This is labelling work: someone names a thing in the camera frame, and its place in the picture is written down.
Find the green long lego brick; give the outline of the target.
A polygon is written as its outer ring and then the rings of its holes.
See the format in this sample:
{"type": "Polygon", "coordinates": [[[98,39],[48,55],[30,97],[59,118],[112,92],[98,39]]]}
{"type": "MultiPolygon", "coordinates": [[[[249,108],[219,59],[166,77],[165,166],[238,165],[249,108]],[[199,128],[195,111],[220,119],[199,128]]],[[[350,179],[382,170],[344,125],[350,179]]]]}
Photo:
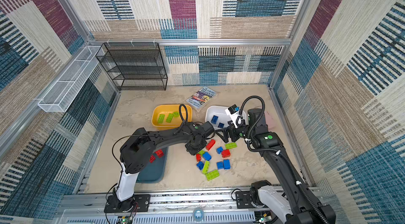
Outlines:
{"type": "Polygon", "coordinates": [[[173,113],[169,113],[168,116],[167,116],[166,122],[167,122],[167,123],[171,123],[172,120],[173,120],[173,118],[174,118],[173,113]]]}

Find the red square lego brick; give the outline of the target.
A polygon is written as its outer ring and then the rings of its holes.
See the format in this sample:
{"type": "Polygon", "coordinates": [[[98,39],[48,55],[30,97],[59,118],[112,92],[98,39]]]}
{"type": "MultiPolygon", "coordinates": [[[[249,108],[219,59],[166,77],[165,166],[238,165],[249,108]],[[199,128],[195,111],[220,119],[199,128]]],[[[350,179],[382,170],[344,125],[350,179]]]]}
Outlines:
{"type": "Polygon", "coordinates": [[[156,154],[156,156],[159,157],[159,158],[162,158],[162,157],[164,156],[163,150],[158,150],[158,151],[155,152],[155,154],[156,154]]]}

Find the small green lego brick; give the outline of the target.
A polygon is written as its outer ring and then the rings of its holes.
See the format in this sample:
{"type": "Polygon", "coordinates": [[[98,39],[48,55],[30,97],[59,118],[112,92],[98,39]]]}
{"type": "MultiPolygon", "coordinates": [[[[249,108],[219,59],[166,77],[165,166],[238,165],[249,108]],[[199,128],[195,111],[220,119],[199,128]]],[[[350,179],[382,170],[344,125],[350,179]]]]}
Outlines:
{"type": "Polygon", "coordinates": [[[165,121],[165,114],[159,114],[157,123],[162,124],[165,121]]]}

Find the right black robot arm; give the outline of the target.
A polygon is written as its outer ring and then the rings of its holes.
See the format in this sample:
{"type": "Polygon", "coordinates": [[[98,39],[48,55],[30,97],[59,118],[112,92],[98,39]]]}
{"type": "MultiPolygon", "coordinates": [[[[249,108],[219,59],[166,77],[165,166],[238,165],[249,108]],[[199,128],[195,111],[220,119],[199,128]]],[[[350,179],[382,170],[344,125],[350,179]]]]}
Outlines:
{"type": "Polygon", "coordinates": [[[236,105],[225,109],[231,121],[216,131],[224,142],[242,138],[248,150],[266,161],[276,175],[283,194],[278,193],[266,180],[252,183],[250,195],[252,205],[266,206],[284,224],[334,224],[336,214],[330,205],[323,204],[301,178],[290,160],[283,142],[275,132],[270,132],[265,119],[265,102],[259,96],[250,96],[261,102],[260,109],[248,110],[243,117],[243,107],[236,105]]]}

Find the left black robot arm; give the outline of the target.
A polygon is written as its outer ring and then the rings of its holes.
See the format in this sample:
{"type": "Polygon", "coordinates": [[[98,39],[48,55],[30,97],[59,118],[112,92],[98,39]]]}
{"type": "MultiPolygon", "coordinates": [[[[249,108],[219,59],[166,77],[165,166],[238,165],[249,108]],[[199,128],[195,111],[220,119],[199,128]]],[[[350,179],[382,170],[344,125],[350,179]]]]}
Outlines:
{"type": "Polygon", "coordinates": [[[188,111],[184,104],[179,105],[181,125],[175,129],[163,131],[146,131],[137,129],[126,137],[126,142],[120,148],[120,157],[116,161],[120,164],[121,172],[118,184],[108,196],[104,213],[133,212],[140,206],[135,199],[134,188],[139,173],[150,163],[153,153],[171,145],[185,145],[186,151],[196,155],[207,146],[207,140],[215,134],[214,127],[209,123],[196,124],[188,121],[188,111]]]}

